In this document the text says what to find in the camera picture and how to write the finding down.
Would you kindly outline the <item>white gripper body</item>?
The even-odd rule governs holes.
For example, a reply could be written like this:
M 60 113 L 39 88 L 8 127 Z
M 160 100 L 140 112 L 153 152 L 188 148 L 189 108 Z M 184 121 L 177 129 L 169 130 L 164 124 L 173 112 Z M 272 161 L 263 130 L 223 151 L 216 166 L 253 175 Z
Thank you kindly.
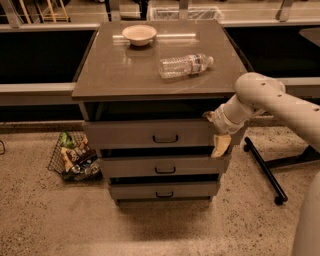
M 224 113 L 224 104 L 214 111 L 212 123 L 219 135 L 235 134 L 244 126 L 244 123 L 236 124 L 228 119 Z

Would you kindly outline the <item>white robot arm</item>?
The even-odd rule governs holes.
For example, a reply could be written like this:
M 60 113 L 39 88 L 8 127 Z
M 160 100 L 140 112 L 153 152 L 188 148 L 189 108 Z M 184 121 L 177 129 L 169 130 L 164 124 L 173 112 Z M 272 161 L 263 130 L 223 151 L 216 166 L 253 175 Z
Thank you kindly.
M 320 106 L 294 97 L 284 84 L 255 72 L 240 76 L 235 94 L 214 111 L 203 114 L 213 124 L 213 157 L 220 157 L 228 143 L 223 140 L 240 130 L 246 121 L 268 112 L 320 151 Z M 293 243 L 292 256 L 320 256 L 320 173 L 304 197 Z

